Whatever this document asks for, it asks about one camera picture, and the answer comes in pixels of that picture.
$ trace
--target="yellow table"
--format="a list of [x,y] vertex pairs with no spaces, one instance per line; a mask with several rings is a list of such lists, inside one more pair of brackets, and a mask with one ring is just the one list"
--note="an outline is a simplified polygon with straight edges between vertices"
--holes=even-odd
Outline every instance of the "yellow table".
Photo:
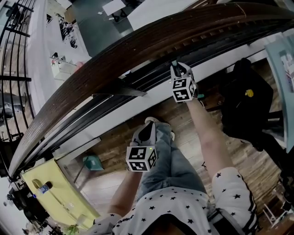
[[84,215],[86,219],[80,228],[89,229],[93,220],[99,217],[96,210],[69,183],[54,159],[28,170],[23,174],[23,179],[34,194],[37,192],[34,179],[43,185],[47,181],[52,182],[53,187],[37,199],[55,221],[74,225],[78,217]]

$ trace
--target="green object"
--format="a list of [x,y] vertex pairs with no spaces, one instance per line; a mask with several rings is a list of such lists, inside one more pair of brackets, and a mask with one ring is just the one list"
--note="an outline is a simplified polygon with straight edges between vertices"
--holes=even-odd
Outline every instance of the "green object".
[[204,98],[204,95],[203,94],[198,94],[197,99],[201,99],[201,98]]
[[85,166],[91,171],[101,171],[104,168],[98,156],[87,156],[83,158]]
[[79,234],[79,228],[78,226],[75,225],[70,225],[66,230],[65,230],[66,235],[77,235]]

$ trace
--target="white wall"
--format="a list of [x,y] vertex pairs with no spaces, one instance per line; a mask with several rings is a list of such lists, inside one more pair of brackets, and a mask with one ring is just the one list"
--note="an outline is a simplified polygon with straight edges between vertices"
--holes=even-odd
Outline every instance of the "white wall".
[[22,228],[26,227],[28,222],[27,218],[23,214],[23,211],[19,211],[17,207],[9,203],[5,207],[3,202],[6,201],[6,195],[9,188],[9,182],[7,178],[0,178],[0,223],[1,226],[7,230],[6,232],[11,235],[23,235]]
[[35,113],[57,90],[49,60],[46,31],[47,0],[36,1],[28,28],[27,68],[30,94]]

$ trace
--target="white sneaker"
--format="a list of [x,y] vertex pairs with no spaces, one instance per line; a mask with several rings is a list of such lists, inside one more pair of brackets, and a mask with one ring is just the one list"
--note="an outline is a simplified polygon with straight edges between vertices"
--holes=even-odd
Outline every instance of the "white sneaker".
[[147,123],[147,122],[154,122],[154,123],[159,123],[160,121],[158,120],[158,119],[156,119],[156,118],[154,118],[154,117],[147,117],[146,119],[145,119],[145,124]]
[[173,131],[171,132],[171,138],[173,141],[175,141],[175,133]]
[[[154,122],[154,123],[160,123],[160,121],[154,117],[147,117],[145,119],[145,124],[148,123],[148,122]],[[174,141],[175,140],[175,133],[174,132],[171,132],[171,138],[172,140]]]

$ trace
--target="white countertop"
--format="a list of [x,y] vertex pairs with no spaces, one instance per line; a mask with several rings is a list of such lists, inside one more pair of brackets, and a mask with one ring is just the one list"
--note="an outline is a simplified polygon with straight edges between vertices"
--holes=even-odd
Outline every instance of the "white countertop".
[[128,16],[134,30],[178,13],[198,0],[145,0]]

